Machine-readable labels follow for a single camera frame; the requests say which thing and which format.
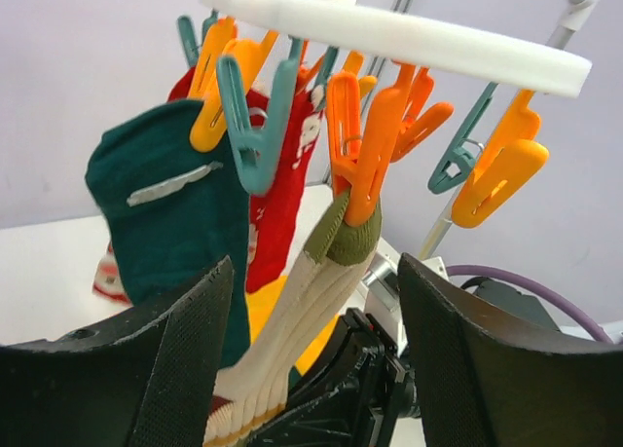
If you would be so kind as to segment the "white clip sock hanger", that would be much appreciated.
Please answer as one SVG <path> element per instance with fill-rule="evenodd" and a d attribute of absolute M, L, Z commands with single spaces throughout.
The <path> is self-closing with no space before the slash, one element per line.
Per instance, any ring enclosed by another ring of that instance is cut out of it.
<path fill-rule="evenodd" d="M 297 38 L 565 97 L 579 95 L 592 67 L 545 45 L 338 0 L 201 2 Z"/>

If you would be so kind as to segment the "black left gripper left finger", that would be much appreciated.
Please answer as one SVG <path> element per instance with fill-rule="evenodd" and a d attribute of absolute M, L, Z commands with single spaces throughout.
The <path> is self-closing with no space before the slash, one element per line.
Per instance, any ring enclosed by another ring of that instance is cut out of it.
<path fill-rule="evenodd" d="M 199 446 L 234 284 L 223 259 L 61 338 L 1 350 L 5 446 Z"/>

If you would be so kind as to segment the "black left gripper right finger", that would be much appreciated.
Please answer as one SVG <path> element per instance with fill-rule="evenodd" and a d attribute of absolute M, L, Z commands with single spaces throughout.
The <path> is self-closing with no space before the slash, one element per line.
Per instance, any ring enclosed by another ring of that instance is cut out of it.
<path fill-rule="evenodd" d="M 621 346 L 514 317 L 408 253 L 398 284 L 427 445 L 621 445 Z"/>

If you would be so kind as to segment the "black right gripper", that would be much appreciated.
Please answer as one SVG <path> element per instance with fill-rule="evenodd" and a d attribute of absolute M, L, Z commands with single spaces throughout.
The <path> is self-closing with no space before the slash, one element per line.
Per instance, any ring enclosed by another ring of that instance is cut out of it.
<path fill-rule="evenodd" d="M 249 446 L 388 446 L 399 419 L 416 419 L 415 372 L 381 325 L 350 308 L 337 320 L 285 409 Z"/>

